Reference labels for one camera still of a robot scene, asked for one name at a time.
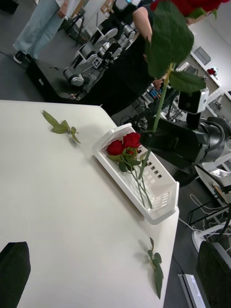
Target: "red rose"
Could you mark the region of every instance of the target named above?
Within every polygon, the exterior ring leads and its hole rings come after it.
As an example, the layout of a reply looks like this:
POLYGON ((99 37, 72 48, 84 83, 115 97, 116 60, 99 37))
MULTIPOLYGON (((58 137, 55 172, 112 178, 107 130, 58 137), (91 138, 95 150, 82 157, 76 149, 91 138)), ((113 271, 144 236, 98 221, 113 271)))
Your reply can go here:
MULTIPOLYGON (((154 11, 160 0, 156 0, 151 4, 151 10, 154 11)), ((221 3, 229 2, 229 0, 171 0, 184 16, 188 16, 197 8, 203 8, 206 12, 217 9, 221 3)))
POLYGON ((124 151, 123 142, 121 140, 113 141, 108 147, 107 151, 110 155, 121 155, 124 151))
POLYGON ((125 148, 138 148, 140 144, 141 135, 138 133, 130 133, 124 136, 124 147, 125 148))

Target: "white plastic basket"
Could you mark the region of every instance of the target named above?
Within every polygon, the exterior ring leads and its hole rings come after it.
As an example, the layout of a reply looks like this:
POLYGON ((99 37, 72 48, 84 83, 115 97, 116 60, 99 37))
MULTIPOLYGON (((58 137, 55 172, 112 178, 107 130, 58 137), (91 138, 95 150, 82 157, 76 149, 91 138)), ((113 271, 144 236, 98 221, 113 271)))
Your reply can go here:
MULTIPOLYGON (((129 173, 121 172, 118 163, 107 157, 107 146, 114 140, 123 140, 124 136, 132 132, 134 129, 131 124, 112 129, 93 146, 93 154, 144 217, 151 224, 157 225, 176 212, 179 183, 171 177, 165 167, 151 153, 148 166, 144 169, 143 178, 153 208, 150 209, 145 195, 143 195, 145 207, 143 206, 135 179, 129 173)), ((139 155, 146 151, 145 147, 139 147, 139 155)))

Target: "person's arm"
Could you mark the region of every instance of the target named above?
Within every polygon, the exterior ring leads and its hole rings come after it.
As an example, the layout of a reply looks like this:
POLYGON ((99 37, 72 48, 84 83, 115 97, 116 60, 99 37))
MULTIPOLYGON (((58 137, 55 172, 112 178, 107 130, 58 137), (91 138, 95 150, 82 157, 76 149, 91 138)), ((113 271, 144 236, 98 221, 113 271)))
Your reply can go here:
POLYGON ((153 30, 148 18, 148 11, 145 7, 141 7, 133 13, 133 21, 143 38, 145 40, 148 38, 151 41, 153 30))
POLYGON ((66 16, 68 4, 69 4, 69 0, 65 0, 62 6, 60 7, 57 13, 60 18, 64 18, 66 16))

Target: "jeans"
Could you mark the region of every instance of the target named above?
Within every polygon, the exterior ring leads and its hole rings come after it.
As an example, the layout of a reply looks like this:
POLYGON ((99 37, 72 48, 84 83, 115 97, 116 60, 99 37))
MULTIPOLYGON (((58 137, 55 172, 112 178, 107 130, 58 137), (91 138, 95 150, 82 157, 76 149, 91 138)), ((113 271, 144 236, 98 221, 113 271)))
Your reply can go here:
POLYGON ((55 36, 63 19, 55 0, 40 0, 30 20, 14 43, 14 48, 37 59, 39 52, 55 36))

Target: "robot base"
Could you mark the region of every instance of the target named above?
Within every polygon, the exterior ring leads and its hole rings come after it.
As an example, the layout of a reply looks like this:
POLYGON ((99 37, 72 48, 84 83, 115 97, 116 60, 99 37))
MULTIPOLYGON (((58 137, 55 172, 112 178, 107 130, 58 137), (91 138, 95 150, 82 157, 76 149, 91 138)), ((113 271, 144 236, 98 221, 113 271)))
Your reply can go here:
POLYGON ((26 72, 46 102, 78 104, 78 100, 72 95, 81 91, 82 88, 69 84, 63 75, 63 69, 31 59, 26 72))

